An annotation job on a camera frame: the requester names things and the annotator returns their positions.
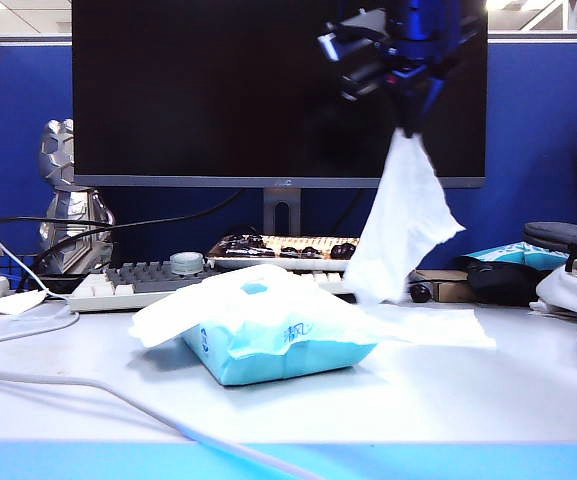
ceiling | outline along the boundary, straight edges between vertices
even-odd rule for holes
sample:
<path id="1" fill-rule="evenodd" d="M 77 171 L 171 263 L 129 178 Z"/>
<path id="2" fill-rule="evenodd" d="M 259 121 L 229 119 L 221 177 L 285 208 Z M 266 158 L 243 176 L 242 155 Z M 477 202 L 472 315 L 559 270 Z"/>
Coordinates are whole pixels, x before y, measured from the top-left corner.
<path id="1" fill-rule="evenodd" d="M 562 3 L 577 0 L 488 0 L 489 30 L 561 30 Z M 0 0 L 0 34 L 71 32 L 71 0 Z"/>

monitor stand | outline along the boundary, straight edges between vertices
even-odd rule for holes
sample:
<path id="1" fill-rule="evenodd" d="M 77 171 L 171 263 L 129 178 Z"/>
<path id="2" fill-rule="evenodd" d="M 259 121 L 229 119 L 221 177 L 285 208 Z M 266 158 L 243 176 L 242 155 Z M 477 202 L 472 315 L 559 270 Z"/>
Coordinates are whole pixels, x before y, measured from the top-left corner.
<path id="1" fill-rule="evenodd" d="M 301 234 L 301 188 L 264 188 L 264 234 Z"/>

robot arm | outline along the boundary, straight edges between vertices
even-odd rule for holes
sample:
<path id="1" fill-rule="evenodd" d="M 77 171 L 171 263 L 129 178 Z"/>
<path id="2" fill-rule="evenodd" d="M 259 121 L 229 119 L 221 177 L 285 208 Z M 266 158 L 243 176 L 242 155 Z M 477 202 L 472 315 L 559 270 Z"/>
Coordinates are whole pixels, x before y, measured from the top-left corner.
<path id="1" fill-rule="evenodd" d="M 329 23 L 319 42 L 334 62 L 362 48 L 376 50 L 376 60 L 342 77 L 342 95 L 357 100 L 385 89 L 411 136 L 422 130 L 446 74 L 455 65 L 454 53 L 479 31 L 480 19 L 462 18 L 460 0 L 388 0 L 385 8 L 362 10 L 355 17 Z"/>

silver robot figure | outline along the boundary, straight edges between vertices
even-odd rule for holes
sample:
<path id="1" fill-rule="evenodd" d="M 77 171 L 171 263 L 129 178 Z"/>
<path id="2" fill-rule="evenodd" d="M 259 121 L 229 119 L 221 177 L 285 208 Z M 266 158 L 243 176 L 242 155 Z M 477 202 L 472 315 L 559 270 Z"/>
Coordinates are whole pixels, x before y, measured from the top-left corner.
<path id="1" fill-rule="evenodd" d="M 115 217 L 105 206 L 99 192 L 74 183 L 74 132 L 71 119 L 51 120 L 44 127 L 39 150 L 39 172 L 52 185 L 55 196 L 46 217 L 89 220 L 114 225 Z M 97 227 L 73 224 L 42 223 L 40 248 L 45 251 L 60 241 Z M 44 261 L 48 274 L 82 274 L 110 261 L 110 233 L 102 232 L 80 238 L 57 250 Z"/>

white tissue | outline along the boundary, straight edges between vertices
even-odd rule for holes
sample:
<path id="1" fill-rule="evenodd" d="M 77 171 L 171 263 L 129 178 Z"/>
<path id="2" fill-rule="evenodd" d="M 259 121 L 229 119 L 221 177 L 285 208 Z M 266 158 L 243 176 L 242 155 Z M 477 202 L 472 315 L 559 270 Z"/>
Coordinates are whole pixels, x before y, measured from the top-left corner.
<path id="1" fill-rule="evenodd" d="M 0 298 L 0 313 L 5 315 L 19 315 L 39 305 L 46 298 L 46 292 L 32 290 L 30 292 L 15 293 Z"/>
<path id="2" fill-rule="evenodd" d="M 344 274 L 360 303 L 398 302 L 435 245 L 464 230 L 450 213 L 421 136 L 396 130 L 377 196 Z"/>
<path id="3" fill-rule="evenodd" d="M 495 348 L 497 345 L 494 338 L 486 335 L 471 308 L 448 310 L 382 304 L 369 305 L 363 310 L 378 319 L 383 340 L 447 347 Z"/>

